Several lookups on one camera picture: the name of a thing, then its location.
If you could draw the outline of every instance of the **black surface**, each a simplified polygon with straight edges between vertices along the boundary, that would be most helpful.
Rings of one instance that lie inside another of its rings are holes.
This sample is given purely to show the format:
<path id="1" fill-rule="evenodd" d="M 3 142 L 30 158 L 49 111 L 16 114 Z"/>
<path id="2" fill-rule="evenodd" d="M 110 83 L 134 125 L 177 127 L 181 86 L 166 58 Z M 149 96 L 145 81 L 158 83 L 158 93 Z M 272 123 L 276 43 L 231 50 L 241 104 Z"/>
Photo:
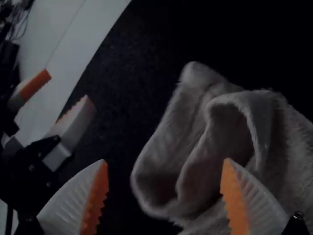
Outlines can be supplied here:
<path id="1" fill-rule="evenodd" d="M 141 212 L 129 176 L 189 61 L 203 62 L 246 89 L 273 88 L 312 120 L 312 46 L 305 7 L 215 6 L 197 0 L 133 0 L 78 82 L 65 109 L 88 94 L 97 116 L 65 181 L 98 159 L 110 193 L 98 234 L 177 234 Z"/>
<path id="2" fill-rule="evenodd" d="M 44 231 L 35 216 L 19 216 L 19 224 L 14 235 L 44 235 Z"/>
<path id="3" fill-rule="evenodd" d="M 303 220 L 303 214 L 301 212 L 295 212 L 288 221 L 282 235 L 310 235 L 308 228 Z"/>

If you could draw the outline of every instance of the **orange tip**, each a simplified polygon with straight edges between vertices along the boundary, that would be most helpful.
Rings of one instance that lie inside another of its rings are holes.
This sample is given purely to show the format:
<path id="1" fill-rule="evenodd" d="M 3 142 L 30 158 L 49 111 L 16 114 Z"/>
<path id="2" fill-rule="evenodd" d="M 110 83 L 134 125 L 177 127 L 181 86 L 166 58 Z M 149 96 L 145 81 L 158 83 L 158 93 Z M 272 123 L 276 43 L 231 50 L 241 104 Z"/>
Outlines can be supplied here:
<path id="1" fill-rule="evenodd" d="M 224 160 L 221 194 L 225 201 L 227 217 L 230 220 L 231 235 L 248 235 L 249 223 L 247 209 L 244 204 L 236 174 L 228 159 Z"/>
<path id="2" fill-rule="evenodd" d="M 41 71 L 23 87 L 19 94 L 24 100 L 29 100 L 44 84 L 50 81 L 51 75 L 47 70 Z"/>
<path id="3" fill-rule="evenodd" d="M 89 199 L 85 205 L 81 235 L 94 235 L 97 232 L 103 200 L 109 191 L 108 165 L 103 162 L 96 174 L 90 190 Z"/>

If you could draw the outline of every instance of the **white surface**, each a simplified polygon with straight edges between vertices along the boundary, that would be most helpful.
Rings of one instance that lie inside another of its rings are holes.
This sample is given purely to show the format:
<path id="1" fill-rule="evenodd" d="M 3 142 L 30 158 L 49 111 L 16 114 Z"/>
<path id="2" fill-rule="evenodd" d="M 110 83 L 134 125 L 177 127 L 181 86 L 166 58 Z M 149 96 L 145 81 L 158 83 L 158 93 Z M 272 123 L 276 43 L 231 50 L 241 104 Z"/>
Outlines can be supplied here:
<path id="1" fill-rule="evenodd" d="M 28 145 L 55 123 L 86 66 L 130 0 L 37 0 L 21 39 L 21 79 L 47 68 L 52 79 L 20 110 L 17 139 Z"/>

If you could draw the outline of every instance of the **dark carpet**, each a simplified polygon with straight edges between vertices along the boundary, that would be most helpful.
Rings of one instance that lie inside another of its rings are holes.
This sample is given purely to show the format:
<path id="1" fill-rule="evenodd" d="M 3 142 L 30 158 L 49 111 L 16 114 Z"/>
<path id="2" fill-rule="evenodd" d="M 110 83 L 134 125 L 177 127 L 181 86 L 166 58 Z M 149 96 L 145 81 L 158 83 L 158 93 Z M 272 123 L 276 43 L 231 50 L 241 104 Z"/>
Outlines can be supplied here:
<path id="1" fill-rule="evenodd" d="M 105 159 L 110 192 L 98 234 L 177 234 L 141 212 L 129 176 L 156 129 L 183 66 L 200 61 L 246 89 L 272 88 L 307 118 L 312 46 L 305 7 L 217 6 L 200 0 L 133 0 L 86 68 L 65 110 L 87 94 L 97 115 L 64 182 Z"/>

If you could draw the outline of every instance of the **fabric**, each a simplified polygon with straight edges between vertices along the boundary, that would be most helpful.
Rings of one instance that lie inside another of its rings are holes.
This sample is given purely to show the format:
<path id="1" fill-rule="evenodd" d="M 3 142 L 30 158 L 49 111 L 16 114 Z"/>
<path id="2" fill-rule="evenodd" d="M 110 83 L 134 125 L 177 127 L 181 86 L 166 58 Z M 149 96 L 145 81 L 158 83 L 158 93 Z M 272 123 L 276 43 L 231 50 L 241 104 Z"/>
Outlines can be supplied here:
<path id="1" fill-rule="evenodd" d="M 134 165 L 134 195 L 148 215 L 174 221 L 183 235 L 227 235 L 219 194 L 227 157 L 254 174 L 288 214 L 302 211 L 313 233 L 312 123 L 280 94 L 244 91 L 190 62 Z"/>

